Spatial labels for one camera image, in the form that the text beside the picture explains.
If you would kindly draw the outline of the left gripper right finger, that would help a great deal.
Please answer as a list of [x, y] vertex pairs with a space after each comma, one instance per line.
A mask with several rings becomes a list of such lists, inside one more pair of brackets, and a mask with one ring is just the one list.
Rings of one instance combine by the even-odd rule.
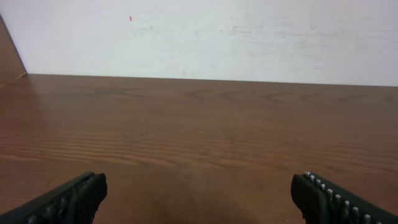
[[295, 174], [290, 194], [306, 224], [397, 224], [397, 215], [313, 172]]

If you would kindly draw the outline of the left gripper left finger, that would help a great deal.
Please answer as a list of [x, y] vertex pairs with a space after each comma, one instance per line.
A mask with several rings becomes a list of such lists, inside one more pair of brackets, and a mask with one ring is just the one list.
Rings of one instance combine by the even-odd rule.
[[1, 215], [2, 224], [91, 224], [107, 196], [104, 173], [78, 177]]

